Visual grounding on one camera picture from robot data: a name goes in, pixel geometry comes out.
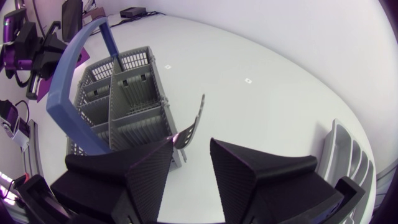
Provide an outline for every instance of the dish rack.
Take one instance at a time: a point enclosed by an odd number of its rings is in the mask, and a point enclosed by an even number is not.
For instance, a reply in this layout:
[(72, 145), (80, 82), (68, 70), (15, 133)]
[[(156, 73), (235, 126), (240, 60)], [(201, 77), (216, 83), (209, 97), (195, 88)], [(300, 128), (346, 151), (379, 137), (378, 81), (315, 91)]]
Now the dish rack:
[(317, 172), (332, 186), (335, 186), (340, 178), (347, 176), (366, 191), (345, 220), (345, 223), (362, 223), (372, 187), (374, 165), (358, 141), (337, 119), (333, 121), (332, 130), (325, 138)]
[[(80, 45), (83, 46), (72, 41), (55, 71), (47, 101), (47, 111), (69, 135), (67, 154), (102, 154), (173, 138), (175, 150), (170, 170), (181, 167), (178, 151), (186, 162), (184, 148), (192, 140), (198, 126), (204, 95), (194, 124), (178, 133), (150, 47), (141, 47), (119, 54), (106, 20), (89, 25), (79, 31), (75, 39), (79, 37), (80, 39), (76, 42), (83, 41), (84, 44), (86, 34), (90, 34), (93, 27), (95, 29), (100, 26), (111, 56), (85, 69), (73, 104), (75, 110), (67, 106), (69, 100), (67, 103), (55, 106), (53, 99), (65, 101), (62, 93), (68, 91), (64, 89), (70, 88), (69, 80), (72, 81), (73, 71), (72, 74), (67, 74), (68, 71), (62, 70), (62, 65), (68, 63), (62, 63), (63, 59), (67, 61), (75, 57), (76, 49)], [(56, 89), (53, 91), (52, 89), (57, 86), (57, 82), (63, 82), (63, 79), (66, 84), (63, 84), (60, 95)], [(64, 107), (61, 108), (62, 112), (55, 113), (59, 106)], [(67, 114), (66, 118), (72, 118), (71, 124), (63, 121), (60, 117), (62, 113)]]

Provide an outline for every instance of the black device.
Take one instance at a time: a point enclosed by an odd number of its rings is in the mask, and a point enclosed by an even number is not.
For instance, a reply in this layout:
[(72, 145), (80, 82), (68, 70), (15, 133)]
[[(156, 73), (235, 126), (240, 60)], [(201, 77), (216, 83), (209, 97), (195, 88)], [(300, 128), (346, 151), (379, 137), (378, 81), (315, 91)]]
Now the black device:
[[(100, 156), (68, 155), (54, 196), (39, 175), (18, 191), (42, 223), (158, 223), (173, 149), (164, 139)], [(275, 156), (215, 139), (210, 154), (228, 224), (339, 223), (365, 193), (348, 177), (330, 186), (315, 173), (313, 156)]]
[(147, 12), (147, 9), (144, 7), (130, 7), (120, 11), (120, 17), (132, 19), (136, 16), (141, 16), (145, 12)]
[(210, 154), (228, 224), (339, 223), (365, 191), (344, 177), (333, 188), (317, 158), (283, 157), (212, 139)]
[(82, 0), (67, 0), (62, 4), (62, 39), (70, 42), (81, 30), (83, 15)]

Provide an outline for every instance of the plastic slot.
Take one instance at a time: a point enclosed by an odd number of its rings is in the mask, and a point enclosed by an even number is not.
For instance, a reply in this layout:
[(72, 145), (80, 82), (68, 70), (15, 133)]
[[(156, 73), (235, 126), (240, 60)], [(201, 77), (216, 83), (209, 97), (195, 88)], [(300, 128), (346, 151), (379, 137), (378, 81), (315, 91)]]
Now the plastic slot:
[(362, 152), (361, 163), (359, 164), (359, 169), (356, 175), (353, 177), (353, 180), (358, 184), (362, 185), (365, 179), (366, 171), (368, 171), (369, 161), (368, 156), (365, 152)]
[(98, 125), (108, 122), (109, 96), (89, 102), (80, 106), (81, 112), (92, 122), (90, 125)]
[(148, 101), (159, 100), (150, 65), (123, 72), (116, 75), (116, 79), (132, 108)]
[(354, 140), (353, 141), (353, 155), (351, 158), (351, 167), (349, 168), (349, 176), (352, 178), (355, 176), (359, 169), (359, 162), (361, 161), (362, 153), (359, 144)]
[(332, 186), (335, 186), (341, 177), (349, 176), (351, 164), (351, 136), (340, 124), (336, 125), (335, 134), (330, 173), (326, 179)]
[(355, 223), (361, 223), (362, 217), (364, 215), (366, 204), (368, 203), (372, 187), (373, 172), (374, 172), (373, 163), (369, 161), (369, 169), (367, 171), (363, 184), (360, 185), (366, 191), (366, 193), (355, 208), (354, 218), (353, 218)]
[(81, 78), (82, 86), (87, 86), (104, 78), (110, 77), (113, 70), (113, 59), (111, 57), (105, 58), (88, 66)]
[(123, 64), (123, 69), (131, 70), (150, 63), (152, 52), (149, 47), (141, 47), (134, 49), (131, 52), (124, 52), (119, 54), (120, 61)]
[(94, 133), (97, 134), (97, 136), (102, 139), (104, 142), (106, 142), (107, 144), (109, 144), (109, 124), (107, 123), (103, 123), (100, 125), (96, 125), (93, 126), (91, 128)]
[(109, 95), (111, 88), (111, 77), (104, 78), (100, 81), (94, 82), (88, 86), (84, 86), (83, 89), (86, 92), (86, 98), (88, 101), (97, 100), (104, 96)]
[(161, 111), (161, 107), (153, 108), (120, 118), (114, 123), (130, 147), (160, 141), (169, 135)]

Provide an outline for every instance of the cable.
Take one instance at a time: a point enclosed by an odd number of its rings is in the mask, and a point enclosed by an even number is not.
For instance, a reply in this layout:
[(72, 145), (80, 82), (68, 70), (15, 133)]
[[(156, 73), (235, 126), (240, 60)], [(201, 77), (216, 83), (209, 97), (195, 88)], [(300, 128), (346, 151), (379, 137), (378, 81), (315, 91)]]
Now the cable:
[(14, 183), (14, 181), (15, 181), (15, 180), (12, 180), (12, 181), (11, 181), (10, 186), (8, 187), (8, 191), (7, 191), (7, 193), (6, 193), (5, 196), (2, 196), (2, 197), (1, 197), (2, 199), (6, 199), (6, 198), (7, 198), (8, 192), (10, 192), (11, 186), (12, 186), (12, 184)]
[(21, 88), (25, 88), (29, 84), (29, 79), (26, 80), (26, 82), (21, 82), (21, 80), (19, 79), (17, 71), (15, 71), (15, 79), (17, 80), (18, 86), (21, 87)]
[(18, 104), (20, 104), (20, 103), (25, 103), (25, 105), (26, 105), (26, 109), (27, 109), (27, 120), (26, 120), (26, 123), (28, 123), (29, 122), (29, 116), (30, 116), (29, 106), (28, 106), (28, 104), (26, 103), (25, 100), (21, 100), (20, 102), (16, 103), (15, 106), (18, 106)]
[[(159, 15), (159, 14), (160, 14), (160, 15), (166, 15), (166, 14), (164, 14), (164, 13), (157, 12), (157, 11), (143, 12), (140, 16), (136, 16), (136, 17), (130, 18), (130, 19), (124, 19), (124, 20), (120, 21), (120, 22), (117, 23), (117, 24), (111, 25), (110, 28), (119, 26), (119, 25), (121, 25), (121, 24), (125, 24), (125, 23), (127, 23), (127, 22), (133, 22), (133, 21), (137, 21), (137, 20), (139, 20), (139, 19), (145, 18), (145, 17), (150, 17), (150, 16), (154, 16), (154, 15)], [(99, 33), (99, 32), (101, 32), (101, 31), (100, 31), (100, 30), (94, 31), (92, 34), (90, 34), (90, 36), (95, 35), (95, 34), (97, 34), (97, 33)]]
[(41, 33), (43, 35), (43, 38), (44, 38), (45, 35), (44, 35), (44, 30), (43, 30), (43, 27), (42, 27), (42, 23), (40, 22), (39, 15), (37, 14), (36, 0), (32, 0), (32, 3), (33, 3), (33, 10), (35, 11), (35, 14), (36, 14), (37, 23), (39, 25), (40, 31), (41, 31)]

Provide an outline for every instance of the white surface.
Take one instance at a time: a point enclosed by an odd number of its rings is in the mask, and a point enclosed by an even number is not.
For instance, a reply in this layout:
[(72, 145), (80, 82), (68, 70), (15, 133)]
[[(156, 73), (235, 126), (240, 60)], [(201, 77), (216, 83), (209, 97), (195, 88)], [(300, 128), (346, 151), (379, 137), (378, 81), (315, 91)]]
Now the white surface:
[(376, 172), (398, 158), (398, 45), (378, 0), (120, 0), (209, 24), (309, 71), (354, 111)]
[[(317, 156), (338, 118), (373, 161), (366, 134), (350, 108), (322, 82), (273, 51), (229, 32), (167, 16), (154, 16), (112, 28), (120, 52), (149, 45), (156, 57), (175, 124), (182, 130), (205, 108), (188, 162), (171, 172), (159, 221), (214, 223), (224, 220), (210, 138), (281, 156)], [(100, 34), (85, 44), (89, 62), (75, 70), (70, 99), (85, 66), (108, 56)], [(40, 155), (49, 184), (65, 172), (66, 137), (45, 112), (45, 100), (31, 102), (39, 124)], [(372, 187), (367, 216), (374, 204)]]
[[(13, 10), (15, 10), (14, 1), (7, 0), (0, 11), (1, 20), (4, 18), (4, 15)], [(2, 27), (3, 23), (0, 23), (0, 37), (2, 37)], [(21, 80), (24, 82), (26, 80), (25, 76), (21, 75)], [(26, 89), (19, 88), (15, 78), (9, 80), (4, 70), (0, 72), (0, 100), (9, 100), (15, 104), (20, 100), (27, 100), (25, 94)], [(17, 109), (23, 119), (26, 120), (26, 106), (21, 103)], [(0, 172), (5, 173), (13, 179), (24, 174), (21, 149), (8, 137), (3, 128), (0, 128)]]

